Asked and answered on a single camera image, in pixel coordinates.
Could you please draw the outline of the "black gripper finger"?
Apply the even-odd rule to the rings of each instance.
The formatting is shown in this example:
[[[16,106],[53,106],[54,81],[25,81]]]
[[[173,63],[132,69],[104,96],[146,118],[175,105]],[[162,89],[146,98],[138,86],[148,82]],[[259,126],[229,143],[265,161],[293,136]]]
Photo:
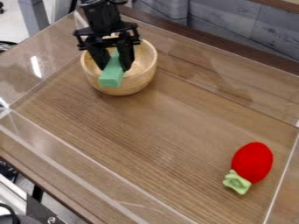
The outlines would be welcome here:
[[[88,53],[94,60],[98,69],[104,70],[110,59],[108,46],[101,44],[88,45]]]
[[[118,53],[118,63],[124,71],[130,69],[134,61],[133,44],[128,39],[120,39],[116,43]]]

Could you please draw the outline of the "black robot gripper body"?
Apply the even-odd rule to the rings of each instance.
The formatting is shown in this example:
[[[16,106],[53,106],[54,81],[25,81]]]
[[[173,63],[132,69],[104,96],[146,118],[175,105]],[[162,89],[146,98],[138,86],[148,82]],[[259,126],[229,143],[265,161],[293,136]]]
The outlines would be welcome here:
[[[137,24],[132,22],[121,22],[110,31],[94,32],[89,27],[77,29],[73,32],[78,43],[80,51],[86,50],[90,46],[100,44],[102,48],[114,47],[120,39],[128,38],[129,44],[138,45],[141,36],[137,31]]]

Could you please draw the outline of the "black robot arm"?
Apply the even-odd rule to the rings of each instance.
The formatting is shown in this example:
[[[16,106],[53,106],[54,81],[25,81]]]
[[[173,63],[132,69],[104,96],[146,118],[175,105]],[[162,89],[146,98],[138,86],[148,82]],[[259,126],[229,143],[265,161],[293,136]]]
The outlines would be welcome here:
[[[112,56],[108,48],[114,47],[118,53],[118,63],[125,72],[134,62],[134,46],[141,44],[137,24],[125,22],[117,6],[126,0],[80,0],[88,20],[85,28],[73,31],[80,51],[88,51],[97,67],[104,70]]]

